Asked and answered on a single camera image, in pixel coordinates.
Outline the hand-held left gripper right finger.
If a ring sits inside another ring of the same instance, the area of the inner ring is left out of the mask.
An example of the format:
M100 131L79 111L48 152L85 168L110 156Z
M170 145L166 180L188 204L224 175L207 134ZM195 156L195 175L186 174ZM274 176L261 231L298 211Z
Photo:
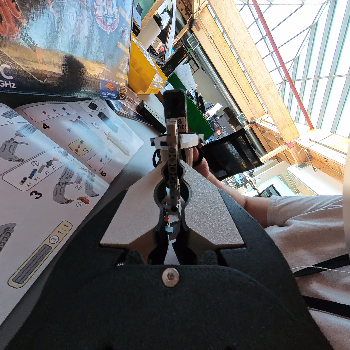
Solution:
M218 188L183 160L178 165L181 218L188 233L185 245L197 256L208 250L242 248L243 239Z

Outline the grey toy beam arm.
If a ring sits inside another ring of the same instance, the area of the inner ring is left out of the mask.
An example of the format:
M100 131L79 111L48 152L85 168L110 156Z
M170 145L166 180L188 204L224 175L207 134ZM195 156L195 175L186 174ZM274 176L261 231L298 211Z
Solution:
M164 156L167 161L166 192L162 201L164 211L165 231L171 243L174 243L181 229L180 181L178 178L178 127L176 120L167 121L167 149Z

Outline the person's right forearm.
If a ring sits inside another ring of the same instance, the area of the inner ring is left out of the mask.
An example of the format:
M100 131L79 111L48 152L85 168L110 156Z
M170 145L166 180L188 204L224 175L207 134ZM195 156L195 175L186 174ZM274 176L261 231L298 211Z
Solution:
M291 268L347 253L342 195L249 197L225 186L212 174L208 179L265 229Z

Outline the person's right hand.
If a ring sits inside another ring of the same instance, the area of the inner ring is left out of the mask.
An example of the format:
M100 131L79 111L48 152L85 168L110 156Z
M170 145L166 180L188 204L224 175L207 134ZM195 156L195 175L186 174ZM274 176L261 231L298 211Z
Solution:
M218 189L225 189L225 186L220 182L209 170L208 163L203 157L202 151L199 151L197 146L192 147L192 165L203 177L210 181Z

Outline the green plastic bin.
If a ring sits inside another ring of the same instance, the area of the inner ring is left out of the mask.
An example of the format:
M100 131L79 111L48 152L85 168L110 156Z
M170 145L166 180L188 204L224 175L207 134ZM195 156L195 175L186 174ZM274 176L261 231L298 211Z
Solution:
M168 82L173 86L174 89L182 89L186 92L186 88L175 73L169 78ZM204 140L209 139L214 133L210 124L203 116L202 112L195 105L190 97L186 95L186 107L187 107L187 121L188 127L197 134L203 134Z

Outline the clear plastic bag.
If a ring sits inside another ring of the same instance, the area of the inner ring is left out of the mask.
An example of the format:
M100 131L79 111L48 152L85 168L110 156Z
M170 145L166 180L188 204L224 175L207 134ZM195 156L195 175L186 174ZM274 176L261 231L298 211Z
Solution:
M160 67L147 52L147 50L142 46L142 52L145 56L146 62L143 66L144 75L150 80L150 88L152 89L162 89L167 78L164 76L163 72L160 70Z

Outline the white printed paper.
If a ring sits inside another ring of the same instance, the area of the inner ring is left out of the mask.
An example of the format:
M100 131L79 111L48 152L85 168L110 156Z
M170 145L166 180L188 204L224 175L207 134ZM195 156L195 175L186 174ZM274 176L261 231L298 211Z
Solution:
M175 70L175 74L179 78L181 83L185 86L185 90L197 88L197 84L193 78L189 63L184 63L178 66Z

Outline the black carton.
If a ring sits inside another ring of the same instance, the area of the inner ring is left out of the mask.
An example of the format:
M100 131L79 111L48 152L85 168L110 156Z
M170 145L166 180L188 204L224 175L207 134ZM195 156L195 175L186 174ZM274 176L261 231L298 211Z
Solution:
M169 57L168 60L164 62L164 65L161 67L162 72L167 79L175 72L177 67L183 64L188 58L188 53L186 48L183 46L177 48L177 50Z

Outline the yellow plastic bin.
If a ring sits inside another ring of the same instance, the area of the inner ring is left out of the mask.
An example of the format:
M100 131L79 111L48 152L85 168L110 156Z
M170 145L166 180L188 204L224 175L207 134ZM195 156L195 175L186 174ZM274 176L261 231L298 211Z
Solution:
M150 80L143 72L146 60L141 47L142 44L132 34L128 84L136 94L157 94L163 87L160 90L150 88Z

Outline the white paper roll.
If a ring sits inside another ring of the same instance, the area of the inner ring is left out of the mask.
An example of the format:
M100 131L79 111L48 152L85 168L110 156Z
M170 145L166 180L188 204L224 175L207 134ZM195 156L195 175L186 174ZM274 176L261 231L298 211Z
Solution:
M137 36L137 39L145 50L151 46L156 37L158 37L158 35L161 33L162 29L163 25L157 15L150 18L145 26L143 26L141 32Z

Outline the large wooden ceiling beam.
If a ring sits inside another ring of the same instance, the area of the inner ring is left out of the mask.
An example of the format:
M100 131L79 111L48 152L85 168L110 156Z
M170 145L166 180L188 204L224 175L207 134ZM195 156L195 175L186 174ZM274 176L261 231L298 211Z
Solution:
M194 29L227 89L248 120L272 118L285 142L299 132L233 1L193 1L200 7Z

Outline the large blue toy box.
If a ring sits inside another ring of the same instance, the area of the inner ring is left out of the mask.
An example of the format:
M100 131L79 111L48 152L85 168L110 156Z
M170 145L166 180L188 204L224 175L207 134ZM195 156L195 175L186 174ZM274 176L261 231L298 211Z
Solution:
M133 12L132 0L1 0L1 91L125 100Z

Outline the wooden window sill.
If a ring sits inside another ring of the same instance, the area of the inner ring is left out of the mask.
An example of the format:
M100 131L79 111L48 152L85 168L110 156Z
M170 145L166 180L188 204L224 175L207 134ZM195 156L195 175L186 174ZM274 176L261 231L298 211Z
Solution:
M299 137L294 141L295 147L286 148L273 158L285 161L289 165L296 164L291 151L300 162L312 162L313 168L325 173L335 181L343 184L345 163L349 138L321 129L310 130L308 125L295 122ZM252 129L260 139L266 151L272 152L286 143L281 132L269 117L260 118Z

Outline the person's white shirt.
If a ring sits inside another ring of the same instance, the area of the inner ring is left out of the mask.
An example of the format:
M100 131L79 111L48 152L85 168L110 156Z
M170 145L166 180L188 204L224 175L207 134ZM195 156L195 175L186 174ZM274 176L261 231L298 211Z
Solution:
M333 349L350 349L349 256L314 264L289 263L300 293L322 334Z

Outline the glass skylight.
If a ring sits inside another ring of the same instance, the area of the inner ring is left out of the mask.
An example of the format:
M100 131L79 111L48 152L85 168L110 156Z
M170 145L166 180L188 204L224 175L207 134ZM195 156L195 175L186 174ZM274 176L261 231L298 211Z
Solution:
M349 1L257 1L314 127L349 137Z

